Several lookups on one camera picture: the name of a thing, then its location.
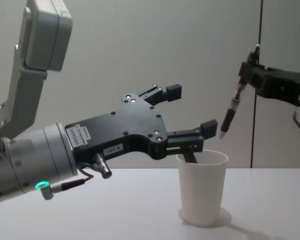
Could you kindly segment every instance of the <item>vertical line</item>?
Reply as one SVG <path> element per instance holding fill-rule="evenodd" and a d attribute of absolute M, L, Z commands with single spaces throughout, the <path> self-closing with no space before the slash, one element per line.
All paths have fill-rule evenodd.
<path fill-rule="evenodd" d="M 261 44 L 261 28 L 262 28 L 262 14 L 263 14 L 263 9 L 264 9 L 264 0 L 261 0 L 258 44 Z M 251 169 L 253 168 L 253 161 L 254 161 L 256 109 L 257 109 L 257 90 L 254 91 L 253 123 L 252 123 L 252 142 L 251 142 L 251 160 L 250 160 L 250 168 Z"/>

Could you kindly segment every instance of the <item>paper cup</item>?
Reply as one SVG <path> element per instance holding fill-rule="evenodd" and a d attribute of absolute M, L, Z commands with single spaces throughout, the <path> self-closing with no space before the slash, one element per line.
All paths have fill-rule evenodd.
<path fill-rule="evenodd" d="M 198 163 L 176 156 L 182 208 L 180 217 L 188 224 L 209 227 L 218 222 L 228 156 L 212 150 L 194 153 Z"/>

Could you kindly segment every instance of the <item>screw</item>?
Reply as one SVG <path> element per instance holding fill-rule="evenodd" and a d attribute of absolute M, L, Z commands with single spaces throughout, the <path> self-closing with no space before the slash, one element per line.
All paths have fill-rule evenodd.
<path fill-rule="evenodd" d="M 22 165 L 22 162 L 21 161 L 15 161 L 14 165 L 16 167 L 20 167 Z"/>

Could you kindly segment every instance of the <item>cable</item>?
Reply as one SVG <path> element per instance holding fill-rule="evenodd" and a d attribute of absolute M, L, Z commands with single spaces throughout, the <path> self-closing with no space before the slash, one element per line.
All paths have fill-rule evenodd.
<path fill-rule="evenodd" d="M 79 162 L 76 167 L 78 168 L 78 170 L 79 170 L 80 173 L 82 173 L 83 175 L 87 176 L 87 178 L 84 179 L 85 182 L 94 178 L 93 175 L 91 175 L 91 174 L 89 174 L 89 173 L 87 173 L 86 171 L 83 170 L 83 168 L 90 168 L 90 169 L 92 169 L 94 167 L 92 164 L 85 163 L 85 162 Z"/>
<path fill-rule="evenodd" d="M 300 123 L 299 123 L 299 121 L 297 120 L 297 114 L 298 114 L 298 111 L 295 110 L 295 111 L 293 112 L 292 119 L 293 119 L 294 123 L 298 126 L 298 128 L 300 129 Z"/>

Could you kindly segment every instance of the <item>pen tip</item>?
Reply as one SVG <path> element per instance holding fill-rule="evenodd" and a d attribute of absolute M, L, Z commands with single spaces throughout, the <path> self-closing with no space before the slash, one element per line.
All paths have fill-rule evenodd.
<path fill-rule="evenodd" d="M 223 139 L 225 135 L 226 135 L 226 132 L 220 131 L 220 139 Z"/>

